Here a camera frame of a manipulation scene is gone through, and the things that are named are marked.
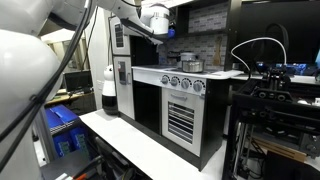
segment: blue storage container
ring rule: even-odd
[[[57,114],[66,126],[72,126],[76,121],[80,121],[80,118],[76,114],[63,105],[53,107],[51,108],[51,111]],[[69,134],[74,148],[81,149],[87,154],[88,158],[91,159],[86,143],[86,139],[88,137],[86,129],[81,126],[75,126],[69,131]]]
[[[50,132],[66,127],[60,118],[50,109],[46,109],[46,115]],[[67,155],[74,150],[73,142],[68,132],[54,137],[53,143],[59,157]]]

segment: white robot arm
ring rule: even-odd
[[[100,6],[118,16],[128,29],[155,44],[166,38],[169,11],[161,5],[140,10],[134,0],[92,0],[91,9],[88,10],[84,8],[85,2],[88,0],[0,1],[0,179],[41,179],[30,128],[23,133],[23,138],[13,150],[8,150],[8,147],[12,147],[13,140],[18,139],[18,134],[22,134],[21,127],[28,124],[25,122],[32,118],[29,118],[28,114],[22,116],[22,121],[19,120],[17,125],[13,125],[13,122],[19,119],[21,112],[26,111],[30,102],[37,103],[36,106],[40,108],[42,99],[35,102],[31,97],[39,97],[33,95],[39,95],[53,74],[58,72],[59,62],[56,55],[35,37],[47,18],[64,28],[75,29],[80,19],[84,19],[84,12],[86,15],[90,12],[91,16],[93,9]],[[141,18],[138,16],[139,11],[144,14]],[[43,96],[48,97],[47,99],[54,96],[59,82],[61,84],[61,78],[60,81],[52,82],[58,83],[55,83],[54,87],[51,87],[54,84],[51,83],[51,94]]]
[[[2,0],[0,28],[37,36],[49,18],[63,28],[75,30],[84,3],[85,0]],[[93,0],[93,4],[90,16],[96,6],[109,10],[131,30],[125,29],[127,34],[143,36],[155,44],[167,37],[169,10],[161,4],[148,8],[136,5],[134,0]]]

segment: white table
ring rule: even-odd
[[[154,180],[220,180],[225,145],[211,157],[207,166],[198,169],[158,144],[121,118],[108,116],[98,110],[81,120],[131,163]]]

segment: stove knob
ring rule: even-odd
[[[161,79],[161,82],[162,82],[162,84],[168,84],[168,78],[166,78],[166,77],[162,77],[162,79]]]
[[[310,137],[310,139],[311,139],[312,141],[317,142],[317,141],[319,140],[319,137],[320,137],[320,136],[310,135],[309,137]]]
[[[306,148],[307,148],[308,151],[310,151],[312,153],[316,153],[317,152],[317,148],[312,144],[308,144]]]
[[[183,80],[183,81],[181,82],[181,86],[182,86],[183,89],[188,89],[188,87],[189,87],[189,81],[188,81],[188,80]]]
[[[170,84],[172,86],[176,86],[178,84],[178,81],[176,79],[171,79]]]
[[[202,90],[202,84],[197,82],[197,83],[194,83],[193,84],[193,89],[196,91],[196,92],[200,92]]]

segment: metal rod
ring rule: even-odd
[[[239,156],[241,154],[241,149],[243,145],[243,139],[245,138],[245,130],[247,129],[247,124],[241,123],[240,125],[240,133],[239,133],[239,141],[238,141],[238,146],[237,146],[237,154],[236,154],[236,159],[233,167],[233,174],[237,174],[237,168],[238,168],[238,162],[239,162]]]
[[[246,142],[246,136],[247,136],[247,132],[248,132],[248,124],[244,124],[244,132],[243,132],[243,138],[242,138],[242,142],[241,142],[241,149],[240,149],[240,156],[243,153],[243,148],[244,148],[244,144]]]
[[[248,159],[249,159],[249,154],[250,154],[250,148],[251,148],[251,140],[252,140],[252,134],[253,134],[253,129],[254,125],[251,125],[251,132],[250,132],[250,139],[249,139],[249,145],[248,145],[248,150],[247,150],[247,157],[244,160],[244,164],[248,165]]]

